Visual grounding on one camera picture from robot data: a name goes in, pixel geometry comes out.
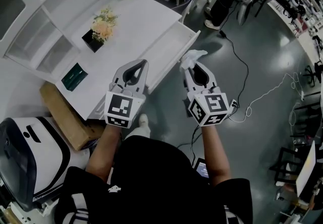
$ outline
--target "floor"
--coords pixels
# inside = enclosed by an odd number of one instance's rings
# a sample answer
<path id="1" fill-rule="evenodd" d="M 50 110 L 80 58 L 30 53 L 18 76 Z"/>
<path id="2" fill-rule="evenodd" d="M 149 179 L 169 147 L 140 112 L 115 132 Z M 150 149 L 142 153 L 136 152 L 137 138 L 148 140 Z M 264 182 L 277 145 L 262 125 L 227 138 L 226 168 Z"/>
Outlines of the floor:
<path id="1" fill-rule="evenodd" d="M 201 30 L 191 49 L 208 51 L 200 62 L 214 73 L 228 100 L 237 99 L 246 67 L 234 56 L 227 40 L 221 38 L 217 31 L 204 26 L 203 6 L 200 4 L 185 20 L 185 25 L 192 30 Z M 249 65 L 250 70 L 240 97 L 241 108 L 232 116 L 236 121 L 242 121 L 251 101 L 277 86 L 285 73 L 292 75 L 293 72 L 300 72 L 308 64 L 302 47 L 270 7 L 265 5 L 258 17 L 254 18 L 256 10 L 251 10 L 243 26 L 236 21 L 236 10 L 223 28 L 234 43 L 235 52 Z M 255 224 L 278 223 L 279 211 L 288 205 L 287 202 L 274 200 L 277 187 L 274 173 L 268 171 L 268 167 L 275 163 L 280 147 L 292 145 L 289 114 L 299 95 L 291 88 L 291 82 L 286 77 L 279 88 L 255 102 L 252 115 L 244 123 L 225 120 L 217 126 L 233 177 L 246 178 L 251 183 Z M 147 98 L 142 110 L 148 115 L 153 139 L 175 146 L 190 142 L 197 124 L 192 118 L 186 117 L 182 102 L 185 98 L 186 90 L 177 65 Z M 192 159 L 189 145 L 181 149 Z M 196 158 L 203 158 L 202 139 L 194 144 L 193 149 Z"/>

